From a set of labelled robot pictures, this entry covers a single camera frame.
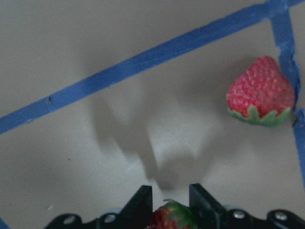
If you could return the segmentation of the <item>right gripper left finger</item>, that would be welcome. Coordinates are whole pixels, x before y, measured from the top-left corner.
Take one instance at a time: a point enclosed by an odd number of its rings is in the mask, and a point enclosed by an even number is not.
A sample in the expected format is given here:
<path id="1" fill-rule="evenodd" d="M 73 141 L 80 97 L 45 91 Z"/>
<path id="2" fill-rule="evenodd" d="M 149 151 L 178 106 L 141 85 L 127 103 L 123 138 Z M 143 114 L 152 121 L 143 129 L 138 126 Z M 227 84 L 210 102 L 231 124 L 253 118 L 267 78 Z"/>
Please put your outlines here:
<path id="1" fill-rule="evenodd" d="M 153 213 L 152 187 L 141 186 L 119 213 L 107 213 L 96 222 L 97 229 L 144 229 Z"/>

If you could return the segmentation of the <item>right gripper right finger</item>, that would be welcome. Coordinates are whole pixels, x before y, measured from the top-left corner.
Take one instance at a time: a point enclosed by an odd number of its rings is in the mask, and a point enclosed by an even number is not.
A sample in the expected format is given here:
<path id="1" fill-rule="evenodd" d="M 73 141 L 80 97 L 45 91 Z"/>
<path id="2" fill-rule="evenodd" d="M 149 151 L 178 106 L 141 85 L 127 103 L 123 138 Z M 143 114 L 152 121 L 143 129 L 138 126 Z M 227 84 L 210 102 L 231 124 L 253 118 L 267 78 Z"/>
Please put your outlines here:
<path id="1" fill-rule="evenodd" d="M 200 184 L 189 185 L 189 207 L 201 229 L 251 229 L 252 217 L 243 210 L 227 210 Z"/>

